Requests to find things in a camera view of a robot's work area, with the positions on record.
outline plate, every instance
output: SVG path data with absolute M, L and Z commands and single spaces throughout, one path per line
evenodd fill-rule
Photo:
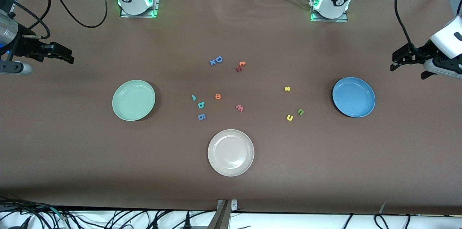
M 375 94 L 371 86 L 356 77 L 345 77 L 338 81 L 332 98 L 337 109 L 350 117 L 364 117 L 375 107 Z
M 221 175 L 227 177 L 241 175 L 254 161 L 252 140 L 240 130 L 218 132 L 208 145 L 208 161 Z
M 140 120 L 154 107 L 156 94 L 152 86 L 142 80 L 122 84 L 112 97 L 112 109 L 124 121 Z

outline brown table surface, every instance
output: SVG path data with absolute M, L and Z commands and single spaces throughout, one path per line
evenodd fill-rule
M 104 13 L 102 0 L 65 1 L 88 25 Z M 46 6 L 19 2 L 37 15 Z M 74 65 L 17 58 L 35 73 L 1 77 L 2 194 L 73 206 L 213 209 L 235 198 L 247 211 L 376 213 L 384 201 L 388 213 L 462 211 L 462 83 L 422 81 L 421 65 L 390 72 L 406 42 L 393 0 L 354 0 L 348 23 L 310 22 L 306 0 L 161 0 L 151 20 L 119 18 L 108 3 L 106 22 L 86 29 L 53 0 L 48 41 L 72 49 Z M 418 46 L 452 18 L 449 0 L 399 0 L 399 10 Z M 223 63 L 210 66 L 217 56 Z M 365 118 L 332 103 L 347 76 L 374 89 Z M 132 79 L 150 82 L 157 101 L 126 122 L 111 99 Z M 225 129 L 255 148 L 233 178 L 207 159 Z

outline blue plate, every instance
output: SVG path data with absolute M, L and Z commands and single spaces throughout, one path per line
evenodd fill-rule
M 360 118 L 372 112 L 375 94 L 371 86 L 356 77 L 345 77 L 338 81 L 332 91 L 335 106 L 343 114 Z

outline white floor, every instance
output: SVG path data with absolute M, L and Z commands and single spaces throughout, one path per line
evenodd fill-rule
M 123 223 L 130 219 L 133 215 L 139 213 L 133 212 L 125 216 L 121 221 L 113 226 L 114 229 L 120 229 Z M 135 229 L 144 229 L 149 224 L 149 221 L 155 216 L 155 211 L 149 211 L 146 214 L 137 216 L 129 224 Z M 106 223 L 114 215 L 114 211 L 76 211 L 73 214 L 78 215 L 87 222 L 93 222 L 101 226 Z M 192 226 L 208 225 L 213 217 L 214 212 L 205 213 L 191 219 Z M 10 228 L 20 226 L 29 215 L 20 215 L 19 213 L 12 214 L 0 222 L 0 228 Z M 172 229 L 173 226 L 183 221 L 186 216 L 186 211 L 175 211 L 162 217 L 158 223 L 159 229 Z M 232 214 L 230 229 L 241 229 L 250 226 L 250 229 L 290 229 L 290 228 L 306 228 L 306 229 L 342 229 L 349 215 L 312 215 L 312 214 Z M 406 216 L 384 216 L 390 229 L 404 229 L 406 224 Z M 95 226 L 89 226 L 80 223 L 82 229 L 92 229 Z M 60 228 L 67 228 L 66 224 L 59 222 Z M 78 227 L 71 223 L 73 229 Z M 443 216 L 411 216 L 409 229 L 459 229 L 462 227 L 462 218 L 460 217 L 443 217 Z M 32 218 L 28 229 L 41 229 L 38 219 Z M 378 229 L 374 223 L 374 216 L 370 215 L 354 215 L 348 224 L 348 229 Z

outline white plate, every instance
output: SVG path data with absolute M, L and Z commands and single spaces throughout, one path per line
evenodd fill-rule
M 122 84 L 112 97 L 112 109 L 122 120 L 140 120 L 154 107 L 156 94 L 150 84 L 132 80 Z
M 241 175 L 254 161 L 252 140 L 240 130 L 218 132 L 208 145 L 208 161 L 221 175 L 227 177 Z

